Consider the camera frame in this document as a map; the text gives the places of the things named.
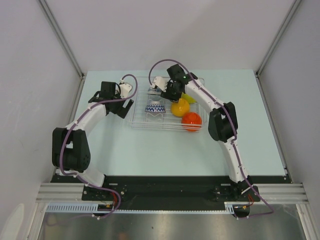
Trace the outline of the yellow-green plastic bowl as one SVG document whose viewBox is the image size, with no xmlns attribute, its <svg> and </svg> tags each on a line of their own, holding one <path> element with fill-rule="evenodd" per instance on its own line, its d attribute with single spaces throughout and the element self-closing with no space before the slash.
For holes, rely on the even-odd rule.
<svg viewBox="0 0 320 240">
<path fill-rule="evenodd" d="M 189 104 L 195 104 L 197 102 L 193 97 L 189 96 L 186 93 L 182 93 L 181 98 L 186 100 Z"/>
</svg>

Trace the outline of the orange blue patterned bowl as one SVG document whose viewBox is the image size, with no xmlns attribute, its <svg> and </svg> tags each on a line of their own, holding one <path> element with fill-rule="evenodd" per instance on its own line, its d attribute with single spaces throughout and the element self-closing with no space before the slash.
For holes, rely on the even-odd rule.
<svg viewBox="0 0 320 240">
<path fill-rule="evenodd" d="M 165 113 L 166 108 L 160 101 L 151 101 L 144 109 L 146 113 Z"/>
</svg>

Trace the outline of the clear plastic dish rack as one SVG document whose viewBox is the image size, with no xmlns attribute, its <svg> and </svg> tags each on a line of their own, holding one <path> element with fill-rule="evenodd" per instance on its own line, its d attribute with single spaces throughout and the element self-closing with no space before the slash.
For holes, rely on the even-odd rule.
<svg viewBox="0 0 320 240">
<path fill-rule="evenodd" d="M 133 97 L 134 103 L 126 117 L 130 125 L 135 129 L 147 130 L 170 130 L 170 131 L 185 131 L 193 129 L 199 131 L 207 123 L 206 111 L 196 102 L 190 104 L 189 110 L 198 114 L 201 117 L 201 124 L 182 123 L 182 118 L 175 116 L 171 112 L 172 102 L 162 98 L 160 95 L 150 94 L 150 83 L 147 76 L 138 76 L 138 90 Z M 152 102 L 159 102 L 165 108 L 165 112 L 150 113 L 146 112 L 145 108 Z"/>
</svg>

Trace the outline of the orange plastic bowl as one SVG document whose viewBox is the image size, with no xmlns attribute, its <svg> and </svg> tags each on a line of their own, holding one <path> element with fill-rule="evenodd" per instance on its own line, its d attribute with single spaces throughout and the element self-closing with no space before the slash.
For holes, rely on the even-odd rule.
<svg viewBox="0 0 320 240">
<path fill-rule="evenodd" d="M 197 132 L 202 127 L 202 118 L 196 112 L 188 112 L 181 119 L 182 127 L 189 132 Z"/>
</svg>

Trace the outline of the blue floral white bowl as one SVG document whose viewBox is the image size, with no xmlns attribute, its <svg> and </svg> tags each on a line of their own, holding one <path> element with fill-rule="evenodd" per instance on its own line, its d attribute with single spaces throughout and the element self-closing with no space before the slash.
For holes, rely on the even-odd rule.
<svg viewBox="0 0 320 240">
<path fill-rule="evenodd" d="M 148 95 L 160 95 L 161 92 L 162 92 L 162 90 L 160 88 L 152 88 L 152 87 L 150 87 L 147 90 L 147 94 Z"/>
</svg>

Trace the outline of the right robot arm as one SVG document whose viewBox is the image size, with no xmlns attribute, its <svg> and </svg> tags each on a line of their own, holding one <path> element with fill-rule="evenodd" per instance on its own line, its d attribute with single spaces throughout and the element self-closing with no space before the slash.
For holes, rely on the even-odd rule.
<svg viewBox="0 0 320 240">
<path fill-rule="evenodd" d="M 206 110 L 209 116 L 208 133 L 218 142 L 224 152 L 229 169 L 229 178 L 232 181 L 231 196 L 242 201 L 253 187 L 249 174 L 243 165 L 238 148 L 238 120 L 235 105 L 225 103 L 207 90 L 198 78 L 191 72 L 183 70 L 179 64 L 167 69 L 170 80 L 160 87 L 161 96 L 172 102 L 185 93 L 191 96 Z"/>
</svg>

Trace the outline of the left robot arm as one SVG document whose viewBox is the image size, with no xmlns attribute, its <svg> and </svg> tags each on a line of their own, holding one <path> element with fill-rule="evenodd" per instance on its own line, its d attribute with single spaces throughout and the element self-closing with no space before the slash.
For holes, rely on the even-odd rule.
<svg viewBox="0 0 320 240">
<path fill-rule="evenodd" d="M 88 136 L 109 113 L 125 118 L 137 92 L 123 79 L 119 83 L 103 81 L 100 90 L 88 101 L 85 111 L 65 127 L 52 132 L 52 164 L 65 176 L 81 178 L 85 184 L 94 185 L 93 194 L 100 200 L 110 196 L 111 188 L 104 184 L 105 175 L 90 166 L 91 152 Z"/>
</svg>

